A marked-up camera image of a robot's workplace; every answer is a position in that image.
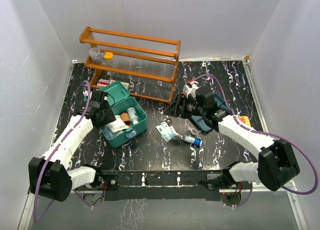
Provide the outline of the white gauze packet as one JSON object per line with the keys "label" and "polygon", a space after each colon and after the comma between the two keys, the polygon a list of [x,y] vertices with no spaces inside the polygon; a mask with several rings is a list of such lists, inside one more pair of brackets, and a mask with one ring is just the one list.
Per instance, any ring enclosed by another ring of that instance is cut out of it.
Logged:
{"label": "white gauze packet", "polygon": [[128,126],[123,121],[114,121],[106,125],[112,133],[128,129]]}

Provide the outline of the blue white wipes packet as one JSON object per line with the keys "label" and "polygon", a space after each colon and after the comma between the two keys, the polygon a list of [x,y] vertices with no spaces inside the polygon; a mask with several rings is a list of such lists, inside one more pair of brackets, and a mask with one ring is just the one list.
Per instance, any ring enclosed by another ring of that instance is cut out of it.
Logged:
{"label": "blue white wipes packet", "polygon": [[108,129],[103,129],[102,133],[104,134],[104,136],[106,137],[106,139],[113,139],[114,137],[116,137],[117,135],[115,133],[113,133],[112,131],[108,130]]}

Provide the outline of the brown orange-capped medicine bottle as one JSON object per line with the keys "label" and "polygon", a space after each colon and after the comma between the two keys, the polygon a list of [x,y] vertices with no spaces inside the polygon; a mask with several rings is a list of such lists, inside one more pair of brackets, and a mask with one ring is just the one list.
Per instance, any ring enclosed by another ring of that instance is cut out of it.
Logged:
{"label": "brown orange-capped medicine bottle", "polygon": [[129,115],[128,115],[127,112],[122,112],[122,113],[120,114],[120,118],[121,118],[121,120],[125,123],[125,125],[126,125],[128,128],[131,127],[131,120],[130,120],[130,117],[129,117]]}

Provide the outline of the blue face mask packet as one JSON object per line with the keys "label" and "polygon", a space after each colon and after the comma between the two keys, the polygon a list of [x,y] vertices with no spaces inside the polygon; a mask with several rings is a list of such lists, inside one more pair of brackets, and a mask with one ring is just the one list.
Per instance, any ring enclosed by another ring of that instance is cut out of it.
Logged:
{"label": "blue face mask packet", "polygon": [[173,138],[176,137],[176,134],[172,131],[171,127],[168,125],[167,122],[162,122],[161,124],[155,127],[157,131],[160,133],[161,137],[166,141],[169,142]]}

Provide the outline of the teal medicine kit box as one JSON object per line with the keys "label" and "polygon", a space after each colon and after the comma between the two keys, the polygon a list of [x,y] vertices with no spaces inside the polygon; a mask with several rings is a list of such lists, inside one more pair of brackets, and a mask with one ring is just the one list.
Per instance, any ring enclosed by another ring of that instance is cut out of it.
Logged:
{"label": "teal medicine kit box", "polygon": [[147,114],[124,85],[115,81],[101,88],[108,93],[108,102],[115,121],[101,127],[109,144],[117,148],[147,130]]}

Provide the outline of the clear green-banded bottle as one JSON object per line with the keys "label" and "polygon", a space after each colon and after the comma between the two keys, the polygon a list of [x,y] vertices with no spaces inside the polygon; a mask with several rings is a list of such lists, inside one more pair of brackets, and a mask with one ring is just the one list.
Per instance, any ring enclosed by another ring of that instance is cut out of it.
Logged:
{"label": "clear green-banded bottle", "polygon": [[139,117],[138,117],[138,115],[137,115],[137,112],[136,112],[135,107],[130,107],[130,108],[128,108],[128,109],[127,109],[127,113],[128,113],[128,116],[129,116],[129,119],[130,119],[131,123],[132,123],[133,125],[138,124],[138,122],[139,122]]}

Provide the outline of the blue white small bottle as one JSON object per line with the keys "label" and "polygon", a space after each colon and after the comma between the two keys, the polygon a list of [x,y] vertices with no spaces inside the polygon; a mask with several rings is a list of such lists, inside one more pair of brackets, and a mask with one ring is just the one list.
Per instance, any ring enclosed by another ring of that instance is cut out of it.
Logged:
{"label": "blue white small bottle", "polygon": [[195,147],[201,147],[202,146],[202,140],[199,138],[194,138],[192,136],[185,136],[184,141],[187,143],[190,143],[191,145],[195,146]]}

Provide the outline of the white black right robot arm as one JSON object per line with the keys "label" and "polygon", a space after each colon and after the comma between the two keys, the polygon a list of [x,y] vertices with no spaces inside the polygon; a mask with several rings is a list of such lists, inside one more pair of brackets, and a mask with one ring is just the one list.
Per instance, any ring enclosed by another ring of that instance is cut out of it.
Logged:
{"label": "white black right robot arm", "polygon": [[235,188],[243,181],[256,182],[277,191],[300,173],[290,143],[244,129],[236,123],[231,111],[220,106],[215,94],[205,87],[178,94],[164,114],[183,119],[199,116],[208,127],[231,138],[257,159],[256,163],[235,162],[223,169],[222,175],[215,178],[221,185]]}

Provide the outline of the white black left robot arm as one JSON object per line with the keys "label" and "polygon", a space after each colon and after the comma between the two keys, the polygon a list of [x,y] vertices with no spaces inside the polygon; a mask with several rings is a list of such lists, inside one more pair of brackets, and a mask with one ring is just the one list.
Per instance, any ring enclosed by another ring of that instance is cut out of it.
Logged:
{"label": "white black left robot arm", "polygon": [[103,184],[101,170],[85,164],[69,170],[69,162],[85,137],[94,129],[116,120],[112,111],[115,98],[108,92],[93,90],[85,96],[85,106],[79,107],[56,142],[41,157],[28,164],[31,193],[63,202],[71,191],[88,185],[99,189]]}

